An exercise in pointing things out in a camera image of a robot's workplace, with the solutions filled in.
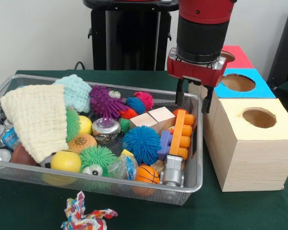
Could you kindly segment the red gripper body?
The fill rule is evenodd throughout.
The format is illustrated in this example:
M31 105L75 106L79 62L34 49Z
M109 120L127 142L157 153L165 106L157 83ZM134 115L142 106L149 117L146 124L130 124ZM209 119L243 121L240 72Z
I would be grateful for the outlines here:
M188 63L178 56L177 48L173 47L167 59L167 72L177 79L187 79L204 86L216 87L221 82L227 63L228 60L222 56L212 64Z

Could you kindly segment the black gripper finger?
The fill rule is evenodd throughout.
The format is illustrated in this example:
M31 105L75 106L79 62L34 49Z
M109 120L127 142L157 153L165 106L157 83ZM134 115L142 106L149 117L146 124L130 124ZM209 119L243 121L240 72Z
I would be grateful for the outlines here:
M177 105L182 105L182 101L183 101L183 79L178 79L175 103Z
M203 99L202 113L207 114L209 113L209 110L210 110L214 87L206 86L206 85L204 85L204 87L207 89L207 96L205 96L205 98Z

